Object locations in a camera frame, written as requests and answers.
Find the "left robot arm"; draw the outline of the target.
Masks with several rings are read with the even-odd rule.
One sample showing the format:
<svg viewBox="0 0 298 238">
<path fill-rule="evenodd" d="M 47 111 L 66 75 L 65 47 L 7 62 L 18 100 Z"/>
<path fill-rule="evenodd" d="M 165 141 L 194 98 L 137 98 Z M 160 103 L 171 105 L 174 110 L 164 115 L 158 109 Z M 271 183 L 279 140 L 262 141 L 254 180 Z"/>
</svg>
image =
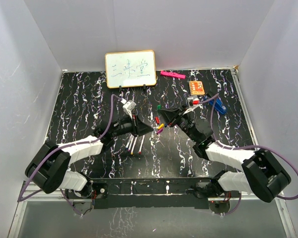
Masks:
<svg viewBox="0 0 298 238">
<path fill-rule="evenodd" d="M 57 189 L 68 189 L 87 198 L 93 190 L 90 179 L 82 173 L 68 170 L 68 167 L 81 159 L 105 153 L 118 136 L 130 134 L 139 137 L 151 132 L 153 128 L 150 125 L 132 115 L 111 122 L 108 130 L 102 123 L 92 135 L 72 143 L 47 141 L 25 169 L 25 175 L 46 194 Z"/>
</svg>

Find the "blue pen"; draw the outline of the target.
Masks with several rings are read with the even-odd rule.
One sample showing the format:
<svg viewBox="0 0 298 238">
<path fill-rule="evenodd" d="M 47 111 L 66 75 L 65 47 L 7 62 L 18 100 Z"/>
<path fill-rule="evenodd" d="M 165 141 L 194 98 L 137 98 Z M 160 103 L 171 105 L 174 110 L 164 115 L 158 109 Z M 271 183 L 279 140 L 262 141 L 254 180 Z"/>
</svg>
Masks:
<svg viewBox="0 0 298 238">
<path fill-rule="evenodd" d="M 128 139 L 128 142 L 127 142 L 127 145 L 126 145 L 126 150 L 128 150 L 132 138 L 133 138 L 133 136 L 130 135 L 130 137 L 129 137 L 129 139 Z"/>
</svg>

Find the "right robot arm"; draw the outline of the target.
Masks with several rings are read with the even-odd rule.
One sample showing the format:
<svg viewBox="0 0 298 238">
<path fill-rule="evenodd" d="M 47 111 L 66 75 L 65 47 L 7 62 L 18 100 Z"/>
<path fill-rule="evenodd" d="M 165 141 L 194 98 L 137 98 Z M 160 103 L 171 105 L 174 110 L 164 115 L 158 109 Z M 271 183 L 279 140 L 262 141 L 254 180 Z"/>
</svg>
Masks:
<svg viewBox="0 0 298 238">
<path fill-rule="evenodd" d="M 270 151 L 225 148 L 217 144 L 208 120 L 195 120 L 189 116 L 190 112 L 186 107 L 158 109 L 166 126 L 180 128 L 195 143 L 193 150 L 198 157 L 237 169 L 237 172 L 221 172 L 211 180 L 214 195 L 222 197 L 229 191 L 239 191 L 271 202 L 291 183 L 290 175 Z"/>
</svg>

